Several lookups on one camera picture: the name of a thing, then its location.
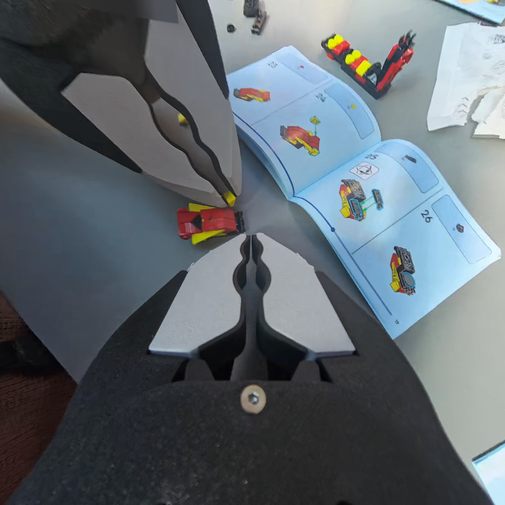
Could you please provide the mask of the small red yellow brick model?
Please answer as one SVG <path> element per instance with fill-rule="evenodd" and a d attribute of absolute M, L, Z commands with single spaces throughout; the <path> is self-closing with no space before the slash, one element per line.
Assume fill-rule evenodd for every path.
<path fill-rule="evenodd" d="M 223 237 L 245 232 L 242 211 L 190 203 L 177 209 L 178 235 L 190 240 L 193 245 L 214 237 Z"/>

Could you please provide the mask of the torn white paper bag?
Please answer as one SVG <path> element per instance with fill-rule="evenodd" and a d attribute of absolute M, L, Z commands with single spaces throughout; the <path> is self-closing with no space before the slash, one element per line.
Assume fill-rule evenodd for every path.
<path fill-rule="evenodd" d="M 469 120 L 474 137 L 504 140 L 504 27 L 464 23 L 445 30 L 427 128 Z"/>

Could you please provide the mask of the brown fabric chair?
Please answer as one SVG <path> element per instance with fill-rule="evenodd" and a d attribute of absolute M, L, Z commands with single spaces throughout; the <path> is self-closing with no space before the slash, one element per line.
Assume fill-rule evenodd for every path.
<path fill-rule="evenodd" d="M 1 504 L 46 450 L 76 387 L 1 294 Z"/>

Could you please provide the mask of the grey desk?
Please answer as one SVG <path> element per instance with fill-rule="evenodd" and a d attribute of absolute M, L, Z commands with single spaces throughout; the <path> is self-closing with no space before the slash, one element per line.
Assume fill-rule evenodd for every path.
<path fill-rule="evenodd" d="M 329 382 L 262 381 L 253 416 L 239 382 L 173 381 L 183 362 L 147 353 L 183 277 L 151 261 L 174 239 L 141 241 L 160 191 L 88 147 L 23 147 L 42 157 L 31 186 L 1 184 L 1 288 L 82 381 L 11 504 L 492 504 L 401 350 L 321 272 L 358 344 L 323 360 Z"/>

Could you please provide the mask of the blue booklet with spider picture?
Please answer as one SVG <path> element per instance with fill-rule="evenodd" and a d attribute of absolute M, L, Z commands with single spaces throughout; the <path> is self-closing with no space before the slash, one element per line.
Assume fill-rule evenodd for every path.
<path fill-rule="evenodd" d="M 493 504 L 504 504 L 504 441 L 472 459 Z"/>

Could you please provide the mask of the closed blue instruction booklet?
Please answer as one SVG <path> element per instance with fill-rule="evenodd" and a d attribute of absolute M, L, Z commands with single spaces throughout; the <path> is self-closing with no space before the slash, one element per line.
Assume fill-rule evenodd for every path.
<path fill-rule="evenodd" d="M 500 26 L 504 22 L 504 1 L 437 1 L 477 19 Z"/>

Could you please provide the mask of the large red black brick model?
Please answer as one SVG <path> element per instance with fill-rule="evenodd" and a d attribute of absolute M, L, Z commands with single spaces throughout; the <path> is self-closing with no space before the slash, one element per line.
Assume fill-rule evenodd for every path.
<path fill-rule="evenodd" d="M 415 36 L 411 31 L 402 35 L 383 63 L 370 61 L 338 34 L 323 39 L 321 47 L 330 60 L 340 65 L 345 74 L 374 99 L 379 99 L 389 91 L 395 77 L 411 60 Z"/>

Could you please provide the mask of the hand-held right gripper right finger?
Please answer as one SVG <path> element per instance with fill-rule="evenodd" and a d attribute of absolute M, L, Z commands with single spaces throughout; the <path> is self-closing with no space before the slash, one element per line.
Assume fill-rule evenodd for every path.
<path fill-rule="evenodd" d="M 252 236 L 262 300 L 258 343 L 271 360 L 350 356 L 356 348 L 315 269 L 264 233 Z"/>

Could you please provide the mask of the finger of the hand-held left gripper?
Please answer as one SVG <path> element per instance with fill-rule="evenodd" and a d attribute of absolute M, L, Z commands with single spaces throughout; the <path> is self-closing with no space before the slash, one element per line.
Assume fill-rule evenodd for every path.
<path fill-rule="evenodd" d="M 171 21 L 149 20 L 144 50 L 147 69 L 161 100 L 187 121 L 193 137 L 176 134 L 157 102 L 161 126 L 182 140 L 195 169 L 211 180 L 218 193 L 235 197 L 242 190 L 242 166 L 216 28 L 208 1 L 169 1 Z"/>
<path fill-rule="evenodd" d="M 155 125 L 134 86 L 114 75 L 80 73 L 61 95 L 133 161 L 142 173 L 190 201 L 225 207 L 223 196 Z"/>

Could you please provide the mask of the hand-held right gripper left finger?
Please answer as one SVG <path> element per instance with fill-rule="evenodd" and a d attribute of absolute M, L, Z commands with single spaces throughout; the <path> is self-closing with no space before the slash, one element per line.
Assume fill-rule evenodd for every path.
<path fill-rule="evenodd" d="M 245 346 L 243 288 L 250 236 L 241 234 L 193 263 L 148 350 L 186 358 L 236 358 Z"/>

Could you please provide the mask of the open blue instruction booklet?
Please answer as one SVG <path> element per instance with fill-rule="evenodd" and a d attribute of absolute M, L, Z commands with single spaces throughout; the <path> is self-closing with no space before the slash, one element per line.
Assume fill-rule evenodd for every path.
<path fill-rule="evenodd" d="M 226 76 L 239 137 L 315 221 L 391 338 L 501 250 L 411 142 L 294 47 Z"/>

